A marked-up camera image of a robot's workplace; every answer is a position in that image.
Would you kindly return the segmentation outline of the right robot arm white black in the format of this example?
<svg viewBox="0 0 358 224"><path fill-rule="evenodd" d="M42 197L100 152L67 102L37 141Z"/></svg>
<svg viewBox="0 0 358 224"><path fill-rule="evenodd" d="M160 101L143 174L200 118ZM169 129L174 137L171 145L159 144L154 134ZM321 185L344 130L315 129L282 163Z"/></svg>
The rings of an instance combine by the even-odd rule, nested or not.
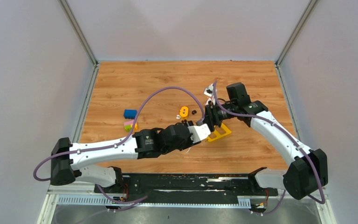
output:
<svg viewBox="0 0 358 224"><path fill-rule="evenodd" d="M229 100L220 103L216 84L204 90L210 99L205 105L203 122L211 131L221 127L227 119L237 118L262 135L288 165L286 170L260 168L252 173L248 190L254 195L266 188L287 191L294 199L301 200L319 192L323 204L323 187L328 183L327 155L321 149L311 149L286 130L261 101L252 101L243 83L226 87Z"/></svg>

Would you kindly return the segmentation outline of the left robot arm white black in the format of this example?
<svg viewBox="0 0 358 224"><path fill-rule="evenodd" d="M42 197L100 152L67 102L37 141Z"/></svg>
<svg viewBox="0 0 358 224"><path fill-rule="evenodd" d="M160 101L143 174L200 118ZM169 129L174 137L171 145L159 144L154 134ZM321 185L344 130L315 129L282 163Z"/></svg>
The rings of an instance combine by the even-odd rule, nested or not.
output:
<svg viewBox="0 0 358 224"><path fill-rule="evenodd" d="M143 129L135 132L126 142L120 139L96 143L71 143L60 138L51 155L51 179L54 186L80 180L107 187L113 193L124 188L121 170L98 168L96 163L114 160L157 158L174 150L184 150L201 142L197 126L184 123L167 128Z"/></svg>

